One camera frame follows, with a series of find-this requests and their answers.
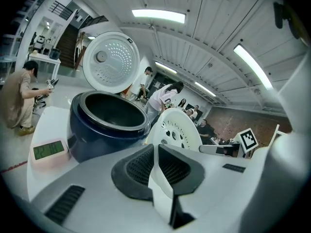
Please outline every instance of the white floor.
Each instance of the white floor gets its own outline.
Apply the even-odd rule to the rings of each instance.
[[[43,83],[34,83],[33,87],[46,88]],[[46,99],[47,106],[56,106],[69,109],[71,100],[79,93],[91,90],[90,88],[65,86],[57,84],[54,91]],[[44,109],[39,109],[39,115],[33,115],[33,124],[36,125]],[[28,200],[26,170],[29,147],[32,135],[17,136],[16,130],[6,128],[0,123],[0,172],[12,193]]]

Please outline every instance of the staircase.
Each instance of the staircase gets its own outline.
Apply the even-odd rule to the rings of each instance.
[[[59,59],[61,65],[65,67],[74,68],[74,52],[79,30],[71,25],[65,29],[62,37],[59,39],[57,48],[61,50]]]

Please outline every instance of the ceiling light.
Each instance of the ceiling light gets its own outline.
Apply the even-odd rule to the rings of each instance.
[[[172,12],[172,11],[165,11],[165,10],[132,10],[133,15],[135,17],[152,17],[152,18],[160,18],[166,19],[171,21],[176,21],[180,23],[185,23],[185,14]]]
[[[203,90],[207,91],[208,93],[210,93],[213,97],[215,97],[216,95],[214,93],[212,93],[210,90],[206,89],[204,86],[202,86],[201,84],[199,84],[198,82],[195,82],[195,84],[199,87],[201,87]]]
[[[166,69],[166,70],[168,70],[168,71],[170,71],[170,72],[173,72],[173,73],[177,73],[175,70],[173,70],[173,69],[171,69],[171,68],[169,68],[169,67],[167,67],[167,66],[165,66],[165,65],[163,65],[163,64],[161,64],[161,63],[159,63],[159,62],[155,62],[155,64],[157,65],[157,66],[159,66],[159,67],[161,67],[161,68],[164,68],[164,69]]]
[[[272,84],[267,75],[264,73],[256,60],[245,50],[245,48],[238,44],[233,51],[251,67],[267,90],[273,90]]]

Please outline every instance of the brick wall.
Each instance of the brick wall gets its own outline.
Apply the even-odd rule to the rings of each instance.
[[[279,131],[285,133],[292,131],[286,117],[226,108],[213,107],[206,120],[215,129],[217,136],[224,140],[233,138],[238,132],[251,128],[259,147],[269,145],[277,124],[280,125]]]

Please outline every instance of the digital display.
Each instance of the digital display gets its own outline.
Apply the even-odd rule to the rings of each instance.
[[[65,151],[61,141],[48,143],[42,146],[34,147],[35,159],[39,160],[44,157]]]

